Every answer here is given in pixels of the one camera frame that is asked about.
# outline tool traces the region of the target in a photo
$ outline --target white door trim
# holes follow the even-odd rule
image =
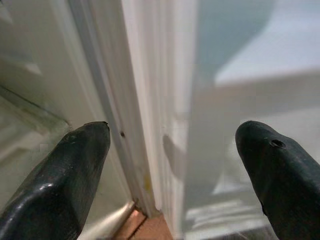
[[[132,197],[145,214],[154,216],[158,211],[121,2],[69,4]]]

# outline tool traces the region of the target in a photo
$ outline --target wooden floor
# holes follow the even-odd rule
[[[115,239],[172,240],[173,238],[163,215],[147,218],[141,212],[134,210]]]

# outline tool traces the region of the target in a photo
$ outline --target white wall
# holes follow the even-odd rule
[[[171,232],[198,239],[267,229],[235,132],[262,121],[320,159],[320,4],[122,5],[155,198]]]

